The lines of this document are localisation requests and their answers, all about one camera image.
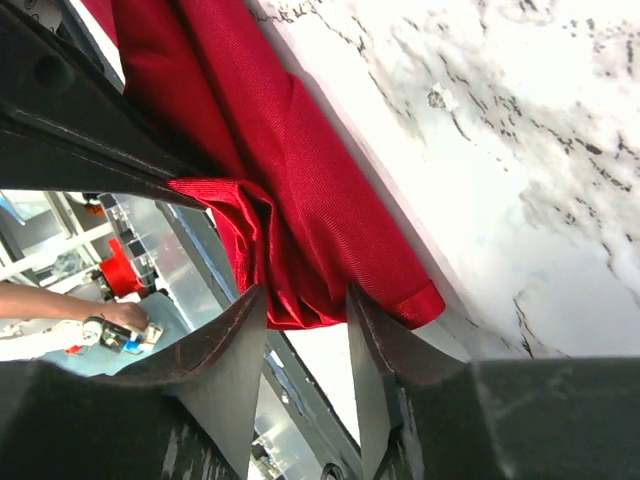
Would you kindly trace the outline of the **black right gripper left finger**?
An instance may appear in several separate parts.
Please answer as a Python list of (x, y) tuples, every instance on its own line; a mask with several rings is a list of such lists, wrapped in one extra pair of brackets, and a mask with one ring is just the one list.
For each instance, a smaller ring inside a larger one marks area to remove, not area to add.
[(172, 392), (204, 352), (177, 351), (187, 336), (114, 376), (4, 363), (2, 477), (241, 479)]

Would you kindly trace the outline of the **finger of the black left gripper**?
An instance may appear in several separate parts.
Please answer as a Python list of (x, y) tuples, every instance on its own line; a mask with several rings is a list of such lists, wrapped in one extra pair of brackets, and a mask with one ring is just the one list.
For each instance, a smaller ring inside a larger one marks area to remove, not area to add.
[(69, 1), (1, 4), (1, 186), (120, 193), (200, 210), (170, 180), (207, 173), (168, 146)]

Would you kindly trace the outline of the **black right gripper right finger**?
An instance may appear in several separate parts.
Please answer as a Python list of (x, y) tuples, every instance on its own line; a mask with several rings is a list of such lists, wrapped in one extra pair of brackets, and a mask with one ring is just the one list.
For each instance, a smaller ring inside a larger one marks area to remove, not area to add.
[(347, 320), (368, 479), (635, 479), (636, 358), (462, 362), (364, 291)]

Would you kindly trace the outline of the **red cloth napkin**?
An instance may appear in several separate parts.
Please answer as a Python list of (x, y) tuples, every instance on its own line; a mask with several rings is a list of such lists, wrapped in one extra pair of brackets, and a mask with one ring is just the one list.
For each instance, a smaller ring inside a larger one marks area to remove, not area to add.
[(275, 330), (346, 318), (350, 285), (415, 329), (445, 303), (303, 82), (241, 1), (90, 1), (125, 98), (195, 173), (236, 285), (268, 294)]

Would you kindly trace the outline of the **person's forearm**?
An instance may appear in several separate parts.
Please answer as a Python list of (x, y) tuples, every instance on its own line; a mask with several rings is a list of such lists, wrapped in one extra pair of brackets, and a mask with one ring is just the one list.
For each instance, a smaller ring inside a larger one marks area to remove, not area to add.
[(106, 316), (104, 303), (90, 302), (27, 285), (1, 283), (1, 318), (82, 321)]

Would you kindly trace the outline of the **person's hand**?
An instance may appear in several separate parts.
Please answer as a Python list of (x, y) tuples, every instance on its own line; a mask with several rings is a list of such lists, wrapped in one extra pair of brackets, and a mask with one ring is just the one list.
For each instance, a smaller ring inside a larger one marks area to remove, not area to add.
[(97, 316), (113, 324), (140, 331), (144, 331), (149, 324), (147, 313), (132, 302), (100, 304)]

